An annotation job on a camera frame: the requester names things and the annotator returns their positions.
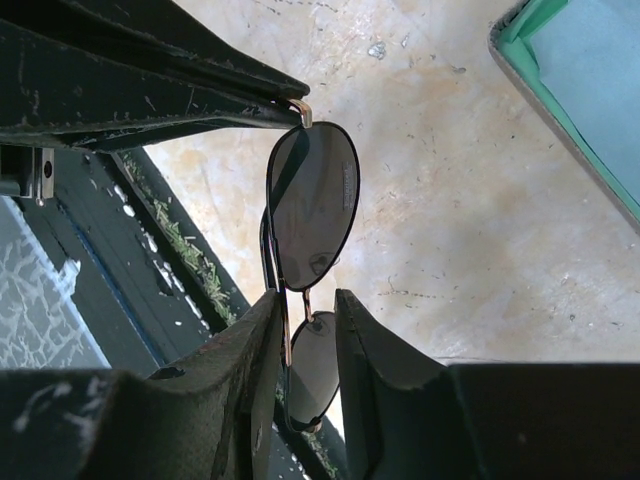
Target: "sunglasses lens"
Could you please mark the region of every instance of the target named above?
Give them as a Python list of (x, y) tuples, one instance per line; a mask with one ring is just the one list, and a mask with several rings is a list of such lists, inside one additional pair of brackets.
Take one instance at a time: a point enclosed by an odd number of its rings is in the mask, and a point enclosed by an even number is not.
[(338, 390), (335, 316), (314, 313), (313, 322), (304, 322), (296, 333), (289, 383), (289, 418), (303, 430), (322, 417)]
[(356, 212), (360, 173), (346, 132), (327, 122), (289, 132), (271, 154), (269, 209), (282, 274), (304, 290), (335, 262)]

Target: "scratched surface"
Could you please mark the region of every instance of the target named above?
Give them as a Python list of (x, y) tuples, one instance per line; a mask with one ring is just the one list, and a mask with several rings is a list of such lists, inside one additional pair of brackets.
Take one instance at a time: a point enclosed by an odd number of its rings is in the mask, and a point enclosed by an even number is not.
[[(234, 47), (311, 86), (362, 163), (358, 218), (315, 309), (348, 288), (442, 361), (640, 359), (640, 247), (491, 59), (515, 0), (180, 0)], [(280, 131), (148, 148), (250, 302)], [(292, 318), (302, 318), (298, 296)], [(330, 411), (340, 425), (340, 412)]]
[(0, 369), (108, 367), (71, 299), (82, 266), (57, 271), (13, 200), (0, 224)]

